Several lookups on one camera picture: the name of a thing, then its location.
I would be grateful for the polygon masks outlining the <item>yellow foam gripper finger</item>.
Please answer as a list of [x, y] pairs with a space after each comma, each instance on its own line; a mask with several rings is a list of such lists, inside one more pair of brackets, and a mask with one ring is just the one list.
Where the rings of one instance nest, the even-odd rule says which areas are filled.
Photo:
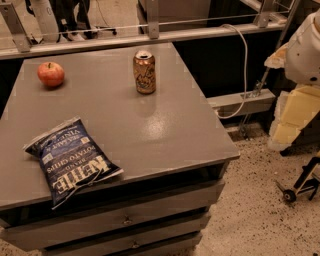
[[320, 112], [320, 87], [298, 84], [291, 92], [282, 91], [269, 130], [268, 147], [283, 151]]
[[279, 69], [285, 66], [286, 52], [288, 44], [285, 43], [279, 47], [274, 53], [272, 53], [264, 62], [264, 65], [268, 68]]

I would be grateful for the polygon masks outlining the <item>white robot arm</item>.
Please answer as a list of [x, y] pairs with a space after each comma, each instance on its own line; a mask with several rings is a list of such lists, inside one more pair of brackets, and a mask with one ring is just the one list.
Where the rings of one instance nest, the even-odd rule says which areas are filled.
[[285, 77], [296, 83], [295, 89], [279, 96], [269, 131], [269, 148], [282, 151], [320, 112], [320, 9], [308, 15], [264, 65], [283, 68]]

